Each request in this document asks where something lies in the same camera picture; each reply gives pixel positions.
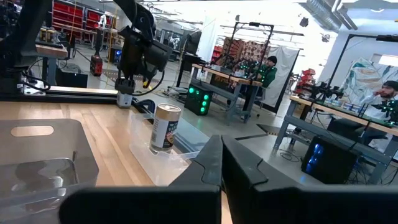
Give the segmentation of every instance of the ventilation duct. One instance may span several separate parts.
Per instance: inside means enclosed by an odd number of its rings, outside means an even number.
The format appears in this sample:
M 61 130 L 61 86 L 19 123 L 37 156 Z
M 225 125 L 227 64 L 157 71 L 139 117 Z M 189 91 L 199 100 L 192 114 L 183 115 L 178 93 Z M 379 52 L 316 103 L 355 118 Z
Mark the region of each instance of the ventilation duct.
M 311 14 L 322 29 L 338 32 L 341 21 L 331 13 L 331 7 L 324 0 L 307 0 L 300 5 Z

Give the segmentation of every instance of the black beanie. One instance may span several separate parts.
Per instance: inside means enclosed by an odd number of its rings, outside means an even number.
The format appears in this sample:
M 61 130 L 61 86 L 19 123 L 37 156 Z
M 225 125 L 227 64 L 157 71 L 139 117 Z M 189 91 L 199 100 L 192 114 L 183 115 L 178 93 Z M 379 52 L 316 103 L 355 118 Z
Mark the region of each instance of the black beanie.
M 386 81 L 383 85 L 390 86 L 390 87 L 392 87 L 395 91 L 398 91 L 398 82 L 389 80 L 389 81 Z
M 276 64 L 278 62 L 278 60 L 276 59 L 275 56 L 270 56 L 267 58 L 267 60 L 270 60 L 271 62 L 273 62 L 274 64 Z

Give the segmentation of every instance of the can label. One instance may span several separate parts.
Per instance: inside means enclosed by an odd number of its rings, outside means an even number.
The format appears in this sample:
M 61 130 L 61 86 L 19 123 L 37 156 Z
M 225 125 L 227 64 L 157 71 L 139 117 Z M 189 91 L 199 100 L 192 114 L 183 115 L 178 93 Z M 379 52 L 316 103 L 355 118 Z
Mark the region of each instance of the can label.
M 170 148 L 174 144 L 174 135 L 177 132 L 178 121 L 167 121 L 156 118 L 150 141 L 159 148 Z

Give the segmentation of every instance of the clear plastic bin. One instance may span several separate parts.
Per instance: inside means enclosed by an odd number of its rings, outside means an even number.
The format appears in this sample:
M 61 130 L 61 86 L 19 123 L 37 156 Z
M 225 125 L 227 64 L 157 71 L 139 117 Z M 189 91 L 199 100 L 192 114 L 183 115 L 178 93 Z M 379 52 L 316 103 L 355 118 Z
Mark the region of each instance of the clear plastic bin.
M 209 137 L 180 118 L 174 145 L 170 153 L 153 153 L 150 150 L 150 137 L 154 114 L 134 114 L 131 116 L 130 150 L 155 185 L 169 185 L 195 158 Z
M 32 126 L 53 131 L 41 136 L 12 133 Z M 98 166 L 79 121 L 0 121 L 0 141 L 0 223 L 58 223 L 63 199 L 95 186 Z

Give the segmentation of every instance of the green shirt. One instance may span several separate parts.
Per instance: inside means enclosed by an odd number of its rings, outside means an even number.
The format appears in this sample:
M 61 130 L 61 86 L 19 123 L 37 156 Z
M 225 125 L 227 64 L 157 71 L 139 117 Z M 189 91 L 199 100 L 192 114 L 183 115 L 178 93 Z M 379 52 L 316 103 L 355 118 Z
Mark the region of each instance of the green shirt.
M 260 73 L 262 78 L 259 78 L 258 81 L 262 82 L 262 87 L 267 88 L 269 84 L 274 81 L 275 74 L 278 69 L 275 67 L 269 68 L 268 66 L 262 66 L 262 70 L 265 72 Z

